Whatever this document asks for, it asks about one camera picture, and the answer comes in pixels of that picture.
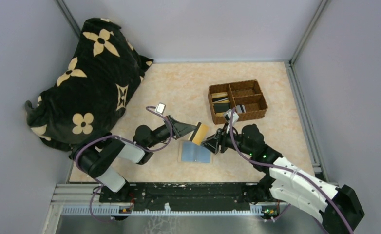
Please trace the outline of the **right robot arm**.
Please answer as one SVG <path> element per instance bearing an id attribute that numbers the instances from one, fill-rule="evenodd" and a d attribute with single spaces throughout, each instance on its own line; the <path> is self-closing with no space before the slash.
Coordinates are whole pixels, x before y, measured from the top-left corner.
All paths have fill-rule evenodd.
<path id="1" fill-rule="evenodd" d="M 258 183 L 264 199 L 281 200 L 312 216 L 329 234 L 352 234 L 365 216 L 354 189 L 318 179 L 264 141 L 255 124 L 240 133 L 228 125 L 201 143 L 214 154 L 233 149 L 265 173 Z"/>

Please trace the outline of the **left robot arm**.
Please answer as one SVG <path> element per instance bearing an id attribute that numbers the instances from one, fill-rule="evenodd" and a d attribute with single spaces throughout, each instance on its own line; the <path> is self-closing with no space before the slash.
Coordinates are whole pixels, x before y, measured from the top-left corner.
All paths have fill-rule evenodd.
<path id="1" fill-rule="evenodd" d="M 167 146 L 172 139 L 179 139 L 187 134 L 195 137 L 201 125 L 200 122 L 196 125 L 182 123 L 168 115 L 164 117 L 164 124 L 154 130 L 147 125 L 138 126 L 132 141 L 101 130 L 77 145 L 69 158 L 77 168 L 98 183 L 114 193 L 120 193 L 129 184 L 111 167 L 116 158 L 143 165 L 155 152 L 153 146 L 159 143 Z"/>

